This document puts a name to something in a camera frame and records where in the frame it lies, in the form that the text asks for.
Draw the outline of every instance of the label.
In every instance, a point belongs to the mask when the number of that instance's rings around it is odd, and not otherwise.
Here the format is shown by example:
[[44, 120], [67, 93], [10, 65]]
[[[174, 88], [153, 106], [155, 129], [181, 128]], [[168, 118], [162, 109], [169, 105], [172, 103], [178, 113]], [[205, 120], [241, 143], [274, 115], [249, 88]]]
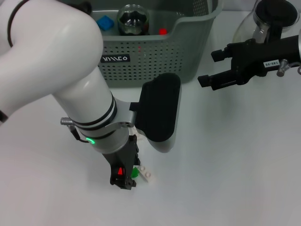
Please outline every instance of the label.
[[131, 62], [131, 58], [129, 54], [119, 54], [119, 55], [103, 55], [101, 63], [123, 63], [123, 62]]
[[275, 66], [280, 66], [280, 62], [279, 60], [272, 60], [272, 61], [264, 62], [263, 65], [265, 68], [275, 67]]

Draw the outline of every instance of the white lego brick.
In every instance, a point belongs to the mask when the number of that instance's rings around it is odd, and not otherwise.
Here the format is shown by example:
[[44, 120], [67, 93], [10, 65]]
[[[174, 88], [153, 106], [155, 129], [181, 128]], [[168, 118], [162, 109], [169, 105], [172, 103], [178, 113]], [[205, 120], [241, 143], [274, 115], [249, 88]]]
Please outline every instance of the white lego brick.
[[146, 169], [145, 166], [139, 166], [138, 167], [140, 176], [146, 180], [148, 183], [151, 182], [154, 179], [154, 176], [152, 175], [152, 173]]

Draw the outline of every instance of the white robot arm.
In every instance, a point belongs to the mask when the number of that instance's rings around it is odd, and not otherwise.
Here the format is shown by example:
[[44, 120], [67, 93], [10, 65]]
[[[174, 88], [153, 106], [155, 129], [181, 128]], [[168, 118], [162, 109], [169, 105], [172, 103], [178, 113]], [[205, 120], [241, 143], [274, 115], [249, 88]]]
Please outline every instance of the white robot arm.
[[[155, 142], [170, 138], [180, 80], [161, 76], [144, 85], [139, 103], [122, 102], [113, 97], [98, 69], [102, 52], [101, 32], [89, 15], [56, 0], [5, 0], [0, 5], [0, 125], [22, 106], [53, 94], [69, 116], [61, 124], [79, 129], [104, 155], [111, 165], [111, 184], [131, 189], [133, 165], [140, 161], [128, 128], [136, 125]], [[157, 101], [149, 97], [155, 95], [173, 106], [152, 104]], [[154, 107], [160, 119], [146, 123], [143, 117], [155, 115]], [[160, 136], [154, 136], [155, 126]]]

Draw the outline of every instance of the red object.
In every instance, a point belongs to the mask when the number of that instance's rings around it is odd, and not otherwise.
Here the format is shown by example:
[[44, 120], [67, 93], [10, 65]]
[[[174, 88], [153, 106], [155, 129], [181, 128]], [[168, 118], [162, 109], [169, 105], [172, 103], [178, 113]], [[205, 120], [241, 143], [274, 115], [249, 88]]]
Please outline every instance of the red object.
[[119, 170], [118, 170], [118, 175], [123, 175], [123, 170], [122, 170], [121, 167], [120, 167]]
[[159, 30], [159, 35], [165, 35], [165, 34], [167, 34], [167, 30], [165, 28], [161, 28]]

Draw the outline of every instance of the white table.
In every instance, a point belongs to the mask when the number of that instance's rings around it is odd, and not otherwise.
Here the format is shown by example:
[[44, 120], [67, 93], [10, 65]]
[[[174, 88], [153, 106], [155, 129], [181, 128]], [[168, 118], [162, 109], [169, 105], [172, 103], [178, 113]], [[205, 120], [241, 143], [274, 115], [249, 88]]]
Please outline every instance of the white table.
[[[246, 15], [217, 17], [196, 77], [230, 69], [210, 53]], [[159, 153], [139, 137], [156, 180], [138, 178], [131, 191], [110, 185], [109, 164], [59, 124], [65, 113], [52, 97], [16, 112], [0, 129], [0, 225], [300, 225], [301, 76], [273, 72], [219, 91], [196, 77], [182, 86], [173, 150]], [[140, 91], [112, 89], [125, 101]]]

